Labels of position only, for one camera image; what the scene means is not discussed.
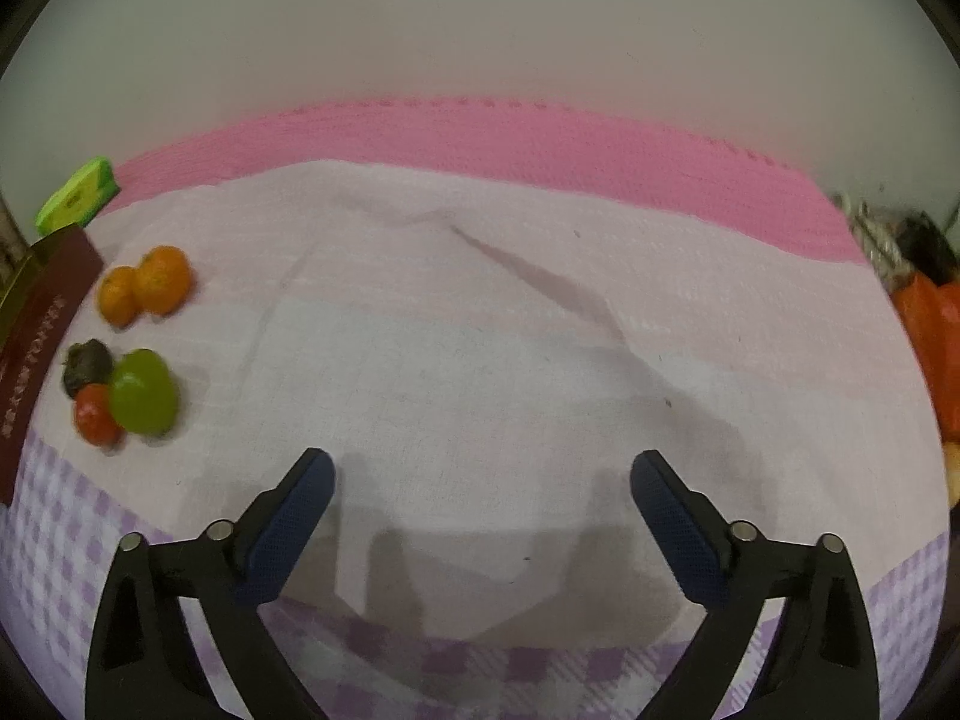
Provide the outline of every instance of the small red fruit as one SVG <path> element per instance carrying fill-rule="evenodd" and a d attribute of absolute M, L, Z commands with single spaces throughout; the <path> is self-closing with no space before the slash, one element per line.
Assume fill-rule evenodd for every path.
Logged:
<path fill-rule="evenodd" d="M 123 431 L 110 415 L 109 387 L 88 384 L 73 401 L 73 424 L 88 443 L 104 448 L 115 445 Z"/>

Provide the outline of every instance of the purple checkered cloth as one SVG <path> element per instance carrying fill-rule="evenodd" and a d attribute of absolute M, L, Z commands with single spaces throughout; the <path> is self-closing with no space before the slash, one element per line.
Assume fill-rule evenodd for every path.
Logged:
<path fill-rule="evenodd" d="M 0 622 L 68 720 L 83 718 L 96 607 L 116 543 L 140 531 L 169 541 L 30 432 L 16 496 L 0 512 Z M 882 717 L 897 717 L 920 680 L 940 619 L 944 533 L 866 593 Z M 184 603 L 200 661 L 222 706 L 245 717 L 195 603 Z M 559 651 L 420 640 L 280 599 L 261 617 L 296 675 L 333 720 L 632 720 L 686 643 Z M 774 634 L 755 632 L 719 717 L 743 707 Z"/>

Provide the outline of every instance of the cloth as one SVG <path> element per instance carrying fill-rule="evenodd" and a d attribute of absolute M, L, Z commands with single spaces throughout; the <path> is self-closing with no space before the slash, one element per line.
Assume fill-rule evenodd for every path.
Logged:
<path fill-rule="evenodd" d="M 840 533 L 886 716 L 912 690 L 896 671 L 925 657 L 942 600 L 942 458 L 862 262 L 603 196 L 332 161 L 170 191 L 90 232 L 116 265 L 180 245 L 200 287 L 116 335 L 88 303 L 64 340 L 160 352 L 184 392 L 173 435 L 104 456 L 58 375 L 38 401 L 0 613 L 58 627 L 59 571 L 67 704 L 120 533 L 192 538 L 307 445 L 337 461 L 338 493 L 265 617 L 334 717 L 635 716 L 700 619 L 630 501 L 646 448 L 771 538 Z M 59 565 L 20 565 L 45 538 Z"/>

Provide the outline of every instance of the orange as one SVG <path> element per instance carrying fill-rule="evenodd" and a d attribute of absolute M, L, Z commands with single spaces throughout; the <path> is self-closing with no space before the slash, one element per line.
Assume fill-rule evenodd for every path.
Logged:
<path fill-rule="evenodd" d="M 100 282 L 97 308 L 100 316 L 114 327 L 126 327 L 140 313 L 133 290 L 136 272 L 129 266 L 114 268 Z"/>
<path fill-rule="evenodd" d="M 73 425 L 87 443 L 115 445 L 123 431 L 110 415 L 110 389 L 106 384 L 88 384 L 73 402 Z"/>
<path fill-rule="evenodd" d="M 157 247 L 147 252 L 136 269 L 133 288 L 137 301 L 151 314 L 175 312 L 193 286 L 193 274 L 184 252 Z"/>

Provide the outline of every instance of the pink cloth edge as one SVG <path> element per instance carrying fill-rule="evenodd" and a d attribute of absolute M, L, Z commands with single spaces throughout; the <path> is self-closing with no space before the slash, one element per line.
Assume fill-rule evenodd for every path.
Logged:
<path fill-rule="evenodd" d="M 491 98 L 323 103 L 232 124 L 124 162 L 123 190 L 104 213 L 317 159 L 582 191 L 692 215 L 809 259 L 864 262 L 817 186 L 769 157 L 663 124 Z"/>

